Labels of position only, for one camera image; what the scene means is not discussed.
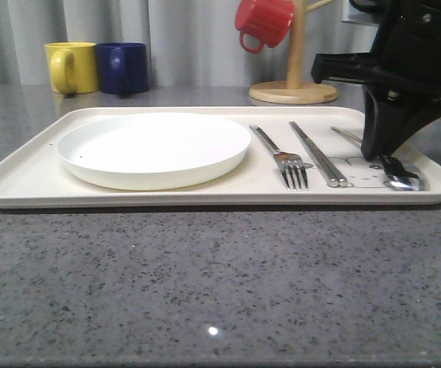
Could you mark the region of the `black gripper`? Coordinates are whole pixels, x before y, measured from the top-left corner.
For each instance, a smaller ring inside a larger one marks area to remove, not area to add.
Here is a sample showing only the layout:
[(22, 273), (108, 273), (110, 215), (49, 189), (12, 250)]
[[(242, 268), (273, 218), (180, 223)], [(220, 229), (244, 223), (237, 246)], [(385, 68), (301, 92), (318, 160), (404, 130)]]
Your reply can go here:
[(392, 156), (441, 117), (441, 1), (391, 1), (368, 52), (317, 54), (311, 76), (362, 84), (363, 157)]

